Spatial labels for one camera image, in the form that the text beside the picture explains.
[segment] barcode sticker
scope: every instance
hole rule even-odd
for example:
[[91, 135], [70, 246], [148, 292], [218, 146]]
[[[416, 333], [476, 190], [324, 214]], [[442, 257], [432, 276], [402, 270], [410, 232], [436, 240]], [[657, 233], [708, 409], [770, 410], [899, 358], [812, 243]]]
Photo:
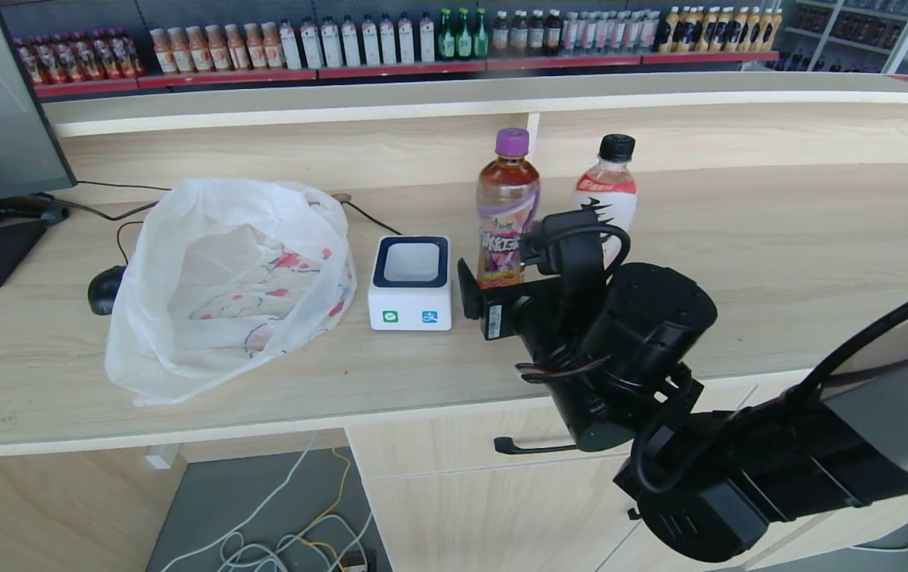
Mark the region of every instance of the barcode sticker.
[[500, 337], [500, 326], [504, 321], [504, 307], [491, 307], [489, 309], [489, 332], [485, 339], [493, 340]]

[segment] floor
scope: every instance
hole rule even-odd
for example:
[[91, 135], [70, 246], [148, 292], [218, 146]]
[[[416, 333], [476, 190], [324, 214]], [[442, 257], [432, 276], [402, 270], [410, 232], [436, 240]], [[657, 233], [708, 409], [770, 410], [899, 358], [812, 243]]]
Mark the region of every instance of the floor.
[[[338, 449], [338, 453], [352, 459], [351, 451], [347, 448]], [[172, 558], [213, 542], [214, 539], [224, 535], [233, 526], [243, 521], [268, 493], [284, 481], [298, 456], [298, 453], [287, 453], [189, 465], [168, 513], [167, 521], [164, 522], [164, 528], [153, 549], [151, 562], [149, 562], [146, 572], [163, 572], [162, 569]], [[285, 533], [297, 532], [309, 524], [323, 509], [329, 507], [337, 499], [344, 467], [344, 461], [338, 459], [329, 450], [309, 452], [302, 461], [301, 467], [295, 471], [289, 485], [273, 497], [253, 518], [253, 521], [243, 527], [246, 542], [260, 542], [273, 546]], [[334, 511], [344, 517], [356, 533], [366, 522], [369, 506], [357, 467], [354, 465], [345, 481], [344, 495]], [[336, 521], [324, 522], [309, 532], [307, 537], [317, 540], [317, 542], [329, 543], [336, 547], [337, 551], [341, 551], [352, 542], [352, 535]], [[375, 555], [377, 555], [377, 568], [373, 572], [392, 572], [375, 524], [370, 524], [363, 536], [362, 544], [367, 550], [375, 551]], [[904, 544], [908, 544], [908, 524], [885, 539], [872, 543], [871, 546], [900, 547]], [[234, 550], [237, 546], [236, 543], [229, 544], [228, 551]], [[248, 551], [242, 560], [251, 561], [260, 556], [255, 551]], [[299, 544], [289, 547], [284, 553], [283, 560], [289, 572], [324, 572], [327, 569], [323, 558], [317, 556], [310, 547], [299, 546]], [[215, 572], [221, 564], [222, 559], [218, 554], [218, 547], [211, 547], [202, 554], [178, 561], [167, 572]], [[237, 570], [253, 572], [252, 567]], [[272, 570], [272, 566], [265, 565], [258, 572], [272, 572]], [[868, 553], [868, 551], [842, 550], [763, 570], [768, 572], [908, 571], [908, 551], [901, 554], [876, 554]]]

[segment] white plastic bag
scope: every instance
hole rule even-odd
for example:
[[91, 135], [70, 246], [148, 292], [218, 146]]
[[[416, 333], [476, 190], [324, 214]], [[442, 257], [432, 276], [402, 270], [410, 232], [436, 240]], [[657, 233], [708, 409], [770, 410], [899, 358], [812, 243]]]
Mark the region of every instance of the white plastic bag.
[[185, 179], [122, 277], [105, 367], [137, 404], [178, 403], [293, 351], [355, 294], [341, 204], [292, 182]]

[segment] white scanner box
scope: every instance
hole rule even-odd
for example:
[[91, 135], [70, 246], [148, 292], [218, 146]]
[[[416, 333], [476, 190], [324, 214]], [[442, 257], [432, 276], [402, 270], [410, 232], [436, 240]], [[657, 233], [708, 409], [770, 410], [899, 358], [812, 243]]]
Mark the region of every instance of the white scanner box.
[[369, 284], [374, 330], [449, 330], [450, 240], [384, 236]]

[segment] black mouse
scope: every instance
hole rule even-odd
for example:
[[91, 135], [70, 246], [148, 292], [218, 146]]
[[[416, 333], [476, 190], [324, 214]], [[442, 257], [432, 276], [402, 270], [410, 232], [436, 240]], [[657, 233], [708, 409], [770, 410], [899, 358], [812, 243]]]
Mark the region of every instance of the black mouse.
[[122, 284], [122, 275], [126, 274], [126, 267], [115, 265], [101, 272], [90, 281], [87, 287], [87, 301], [90, 309], [96, 315], [109, 315], [115, 307], [115, 296], [118, 296], [118, 287]]

